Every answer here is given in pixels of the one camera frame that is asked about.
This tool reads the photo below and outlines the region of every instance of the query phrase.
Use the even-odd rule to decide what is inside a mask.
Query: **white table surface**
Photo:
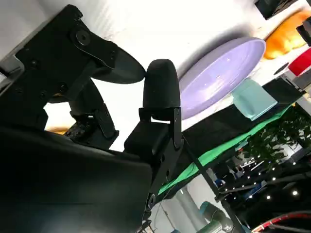
[[[0,58],[67,4],[82,11],[83,21],[94,33],[115,42],[145,68],[154,59],[168,58],[179,76],[218,45],[244,35],[265,38],[287,16],[308,5],[299,0],[266,21],[253,0],[1,0]],[[261,85],[269,82],[284,61],[293,60],[305,49],[261,62],[251,77]],[[143,82],[120,85],[95,80],[95,84],[120,130],[112,149],[123,150],[125,139],[139,121]],[[228,96],[183,121],[183,130],[231,103]],[[68,104],[48,104],[46,111],[50,117],[47,128],[74,123]]]

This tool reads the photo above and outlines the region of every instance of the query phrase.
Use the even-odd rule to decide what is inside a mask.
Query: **black plastic cover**
[[[150,63],[145,77],[143,107],[180,107],[178,77],[170,60],[158,59]]]
[[[255,5],[265,19],[269,19],[290,7],[297,0],[258,0]]]
[[[132,233],[151,185],[138,157],[0,126],[0,232]]]
[[[130,84],[143,80],[145,73],[145,69],[134,57],[118,48],[115,68],[110,72],[105,69],[96,71],[92,77],[109,83]]]

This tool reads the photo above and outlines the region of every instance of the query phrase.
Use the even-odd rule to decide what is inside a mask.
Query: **purple plate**
[[[264,40],[242,37],[205,55],[179,80],[182,119],[204,111],[229,94],[247,78],[265,50]]]

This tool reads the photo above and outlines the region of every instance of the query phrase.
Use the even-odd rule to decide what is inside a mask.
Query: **green leaves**
[[[279,119],[268,124],[263,130],[248,139],[248,145],[243,148],[246,157],[256,160],[269,160],[276,163],[285,157],[281,145],[296,146],[311,145],[311,119],[297,108],[289,108]]]

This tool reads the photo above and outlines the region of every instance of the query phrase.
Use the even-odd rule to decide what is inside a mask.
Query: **red object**
[[[288,69],[299,76],[304,70],[311,66],[311,48],[303,52],[289,66]]]
[[[259,233],[265,228],[269,227],[270,225],[273,225],[277,222],[291,219],[291,218],[311,218],[311,215],[309,212],[304,213],[304,211],[301,212],[291,212],[288,214],[281,215],[279,217],[275,217],[273,219],[270,219],[269,221],[266,221],[265,223],[262,223],[261,225],[257,226],[254,230],[252,230],[252,233]]]

